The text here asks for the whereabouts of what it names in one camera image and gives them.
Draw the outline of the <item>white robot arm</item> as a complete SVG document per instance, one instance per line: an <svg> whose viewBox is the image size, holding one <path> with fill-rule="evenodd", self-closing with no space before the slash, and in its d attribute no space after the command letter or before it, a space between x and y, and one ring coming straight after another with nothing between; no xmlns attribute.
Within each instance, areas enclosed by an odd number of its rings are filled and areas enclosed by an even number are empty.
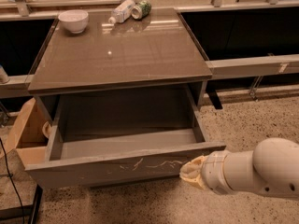
<svg viewBox="0 0 299 224"><path fill-rule="evenodd" d="M214 151L184 164L179 177L218 195L250 192L272 198L299 199L299 144L268 138L252 151Z"/></svg>

